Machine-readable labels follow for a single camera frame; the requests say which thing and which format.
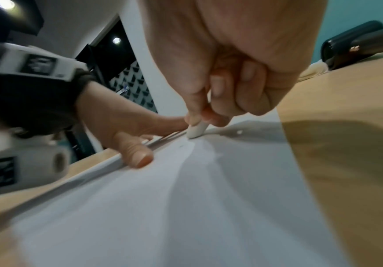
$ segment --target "table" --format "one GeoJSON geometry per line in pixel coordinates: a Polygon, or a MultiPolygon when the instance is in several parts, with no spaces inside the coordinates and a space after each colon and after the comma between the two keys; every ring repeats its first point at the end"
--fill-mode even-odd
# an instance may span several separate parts
{"type": "MultiPolygon", "coordinates": [[[[298,83],[277,110],[342,246],[356,266],[383,266],[383,54],[298,83]]],[[[66,178],[115,154],[83,159],[66,178]]],[[[26,266],[5,211],[60,183],[0,196],[0,266],[26,266]]]]}

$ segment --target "light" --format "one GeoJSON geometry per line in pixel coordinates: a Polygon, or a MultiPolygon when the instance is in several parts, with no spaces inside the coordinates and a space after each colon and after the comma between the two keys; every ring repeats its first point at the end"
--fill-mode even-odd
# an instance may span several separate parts
{"type": "Polygon", "coordinates": [[[10,10],[15,7],[15,4],[11,0],[0,0],[0,8],[10,10]]]}
{"type": "Polygon", "coordinates": [[[114,44],[119,44],[119,43],[121,42],[121,39],[118,38],[118,37],[116,37],[116,38],[114,38],[114,39],[112,40],[112,42],[113,42],[114,44]]]}

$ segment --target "white paper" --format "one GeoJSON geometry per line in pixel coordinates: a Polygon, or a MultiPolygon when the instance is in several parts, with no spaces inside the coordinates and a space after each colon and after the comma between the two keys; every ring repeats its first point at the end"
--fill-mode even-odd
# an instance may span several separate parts
{"type": "Polygon", "coordinates": [[[182,136],[144,169],[35,203],[12,229],[35,267],[350,266],[276,111],[182,136]]]}

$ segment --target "light wood tabletop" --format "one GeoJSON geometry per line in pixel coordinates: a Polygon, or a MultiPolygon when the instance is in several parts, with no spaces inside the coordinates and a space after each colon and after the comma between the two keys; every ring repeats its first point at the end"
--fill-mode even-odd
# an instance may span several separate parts
{"type": "MultiPolygon", "coordinates": [[[[356,266],[383,266],[383,54],[302,81],[277,108],[300,168],[356,266]]],[[[116,153],[71,165],[66,178],[116,153]]],[[[7,210],[57,187],[0,196],[0,267],[28,266],[7,210]]]]}

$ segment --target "white eraser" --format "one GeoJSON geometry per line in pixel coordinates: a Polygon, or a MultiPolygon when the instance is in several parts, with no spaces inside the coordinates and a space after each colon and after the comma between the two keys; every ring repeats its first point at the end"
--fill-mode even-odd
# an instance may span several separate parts
{"type": "Polygon", "coordinates": [[[203,133],[206,131],[207,127],[209,126],[208,123],[205,123],[201,121],[199,124],[196,126],[189,126],[187,129],[187,138],[188,139],[193,139],[199,136],[202,136],[203,133]]]}

